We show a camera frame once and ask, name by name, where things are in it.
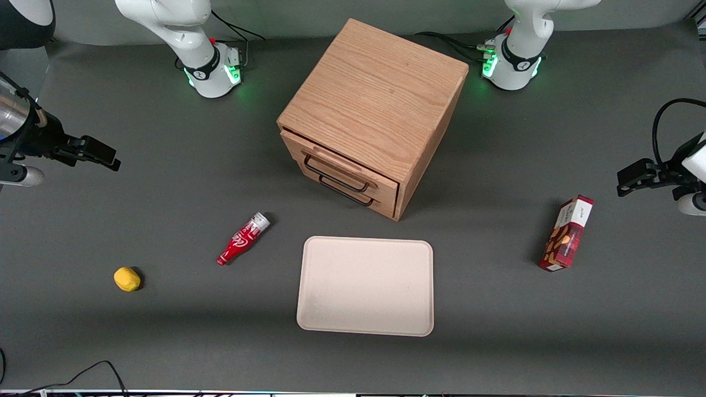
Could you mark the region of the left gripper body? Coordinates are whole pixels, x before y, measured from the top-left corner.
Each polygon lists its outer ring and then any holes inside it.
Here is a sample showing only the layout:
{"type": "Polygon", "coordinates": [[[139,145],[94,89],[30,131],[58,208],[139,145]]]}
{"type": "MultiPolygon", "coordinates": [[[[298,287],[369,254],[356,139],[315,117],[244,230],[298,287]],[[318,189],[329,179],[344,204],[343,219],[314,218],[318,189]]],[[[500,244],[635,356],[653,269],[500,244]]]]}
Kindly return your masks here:
{"type": "Polygon", "coordinates": [[[704,189],[704,131],[679,146],[668,161],[661,160],[656,133],[654,133],[654,155],[658,188],[678,186],[684,189],[704,189]]]}

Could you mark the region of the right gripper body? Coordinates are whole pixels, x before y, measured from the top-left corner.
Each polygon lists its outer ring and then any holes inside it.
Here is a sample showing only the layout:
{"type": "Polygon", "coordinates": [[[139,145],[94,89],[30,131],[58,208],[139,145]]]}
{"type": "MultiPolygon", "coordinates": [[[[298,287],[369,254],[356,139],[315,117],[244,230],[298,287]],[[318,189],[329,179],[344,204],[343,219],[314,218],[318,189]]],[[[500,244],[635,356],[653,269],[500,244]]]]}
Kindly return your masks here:
{"type": "Polygon", "coordinates": [[[5,74],[2,75],[1,130],[5,163],[27,156],[53,160],[56,148],[69,141],[58,119],[38,106],[27,88],[20,87],[5,74]]]}

